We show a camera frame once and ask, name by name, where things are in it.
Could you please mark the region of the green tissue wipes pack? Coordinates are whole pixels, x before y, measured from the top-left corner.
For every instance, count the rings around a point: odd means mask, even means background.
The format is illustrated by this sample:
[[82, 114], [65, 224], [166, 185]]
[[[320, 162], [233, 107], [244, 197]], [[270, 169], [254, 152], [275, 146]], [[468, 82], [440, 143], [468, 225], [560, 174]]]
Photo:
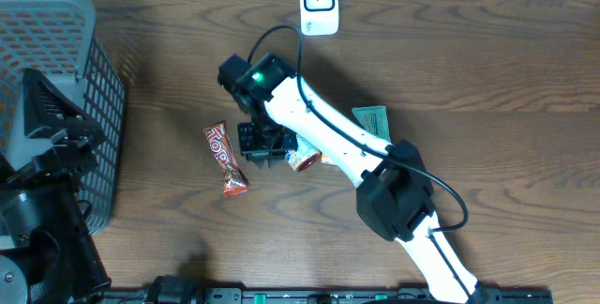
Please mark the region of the green tissue wipes pack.
[[352, 114], [367, 132], [391, 143], [385, 106], [354, 107]]

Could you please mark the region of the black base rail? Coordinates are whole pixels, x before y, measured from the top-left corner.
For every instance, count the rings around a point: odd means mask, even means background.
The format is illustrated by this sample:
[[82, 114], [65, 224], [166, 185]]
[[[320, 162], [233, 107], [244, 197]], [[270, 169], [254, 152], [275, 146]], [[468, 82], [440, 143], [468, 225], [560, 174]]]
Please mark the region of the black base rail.
[[94, 303], [117, 304], [386, 304], [435, 303], [426, 288], [399, 289], [244, 289], [202, 287], [174, 276], [159, 276], [138, 289], [111, 289]]

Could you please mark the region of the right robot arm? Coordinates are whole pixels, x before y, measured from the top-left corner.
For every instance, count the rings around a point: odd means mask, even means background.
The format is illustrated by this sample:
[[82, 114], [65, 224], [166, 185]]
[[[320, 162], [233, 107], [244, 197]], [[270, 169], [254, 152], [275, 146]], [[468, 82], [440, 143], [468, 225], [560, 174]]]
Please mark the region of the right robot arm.
[[255, 65], [234, 54], [219, 66], [217, 81], [241, 110], [295, 132], [328, 156], [354, 185], [360, 219], [404, 248], [435, 299], [483, 301], [479, 280], [447, 241], [431, 199], [434, 186], [448, 186], [427, 171], [413, 144], [391, 144], [360, 128], [272, 54]]

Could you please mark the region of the white barcode scanner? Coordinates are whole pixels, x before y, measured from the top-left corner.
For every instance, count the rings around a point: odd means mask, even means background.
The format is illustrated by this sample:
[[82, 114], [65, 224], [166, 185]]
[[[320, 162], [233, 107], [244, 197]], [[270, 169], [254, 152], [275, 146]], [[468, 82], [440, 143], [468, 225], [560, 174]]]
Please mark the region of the white barcode scanner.
[[300, 0], [300, 20], [305, 36], [334, 35], [339, 27], [339, 0]]

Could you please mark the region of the small orange carton box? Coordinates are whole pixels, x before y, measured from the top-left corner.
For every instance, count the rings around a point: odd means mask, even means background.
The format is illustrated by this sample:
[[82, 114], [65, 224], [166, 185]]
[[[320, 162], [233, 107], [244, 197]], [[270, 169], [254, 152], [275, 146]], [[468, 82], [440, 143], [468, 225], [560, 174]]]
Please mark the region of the small orange carton box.
[[324, 153], [322, 153], [321, 159], [323, 164], [335, 165], [334, 161]]

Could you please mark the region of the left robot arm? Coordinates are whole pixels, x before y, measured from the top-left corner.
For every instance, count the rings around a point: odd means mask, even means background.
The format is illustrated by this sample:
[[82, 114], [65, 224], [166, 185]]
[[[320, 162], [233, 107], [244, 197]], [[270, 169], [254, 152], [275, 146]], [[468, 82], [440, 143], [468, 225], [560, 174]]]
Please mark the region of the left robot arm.
[[20, 168], [1, 160], [1, 220], [13, 248], [1, 252], [1, 298], [8, 303], [69, 303], [110, 289], [90, 234], [93, 206], [76, 196], [98, 166], [100, 124], [38, 69], [22, 74], [24, 136], [52, 145]]

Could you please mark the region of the grey plastic basket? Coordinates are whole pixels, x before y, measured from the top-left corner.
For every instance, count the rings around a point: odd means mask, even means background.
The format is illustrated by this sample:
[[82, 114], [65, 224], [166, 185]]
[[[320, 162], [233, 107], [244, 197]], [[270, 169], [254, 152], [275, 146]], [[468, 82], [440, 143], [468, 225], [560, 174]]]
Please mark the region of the grey plastic basket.
[[90, 0], [1, 0], [1, 156], [18, 170], [57, 144], [90, 141], [78, 198], [102, 232], [113, 214], [128, 89], [95, 35]]

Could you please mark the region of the green lid jar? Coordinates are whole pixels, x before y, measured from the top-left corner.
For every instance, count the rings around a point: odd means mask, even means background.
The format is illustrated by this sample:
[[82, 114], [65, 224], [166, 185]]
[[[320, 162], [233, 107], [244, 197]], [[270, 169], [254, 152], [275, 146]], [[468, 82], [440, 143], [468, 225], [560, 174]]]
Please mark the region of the green lid jar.
[[287, 150], [285, 160], [295, 172], [306, 170], [315, 163], [322, 152], [300, 135], [296, 135], [297, 148]]

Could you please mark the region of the red chocolate bar wrapper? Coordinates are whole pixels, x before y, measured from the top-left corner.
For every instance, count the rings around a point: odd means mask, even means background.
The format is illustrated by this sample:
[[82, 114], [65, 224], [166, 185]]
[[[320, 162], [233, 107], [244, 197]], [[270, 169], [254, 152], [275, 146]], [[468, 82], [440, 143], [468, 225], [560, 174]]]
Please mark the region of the red chocolate bar wrapper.
[[231, 197], [248, 191], [248, 181], [235, 158], [224, 121], [203, 130], [209, 148], [224, 173], [223, 195]]

